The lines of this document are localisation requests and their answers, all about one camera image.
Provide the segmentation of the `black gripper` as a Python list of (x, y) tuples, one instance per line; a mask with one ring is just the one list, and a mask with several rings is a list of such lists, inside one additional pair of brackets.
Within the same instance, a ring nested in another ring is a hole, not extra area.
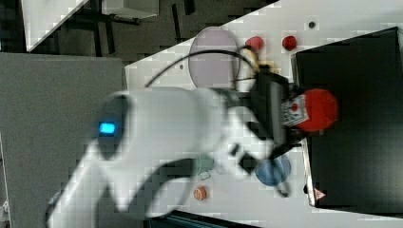
[(290, 97), (303, 94), (305, 89), (271, 71), (262, 71), (250, 89), (251, 110), (257, 120), (253, 124), (256, 133), (262, 140), (271, 140), (276, 147), (273, 149), (270, 160), (274, 160), (295, 147), (300, 142), (286, 143), (287, 133), (283, 124), (282, 104)]

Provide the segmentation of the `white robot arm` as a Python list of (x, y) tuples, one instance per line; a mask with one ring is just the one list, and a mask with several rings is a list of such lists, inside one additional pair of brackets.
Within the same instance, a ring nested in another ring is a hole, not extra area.
[(104, 193), (134, 219), (165, 216), (186, 201), (202, 157), (249, 177), (292, 147), (281, 117), (289, 89), (286, 78), (261, 72), (247, 92), (155, 86), (110, 95), (47, 228), (96, 228)]

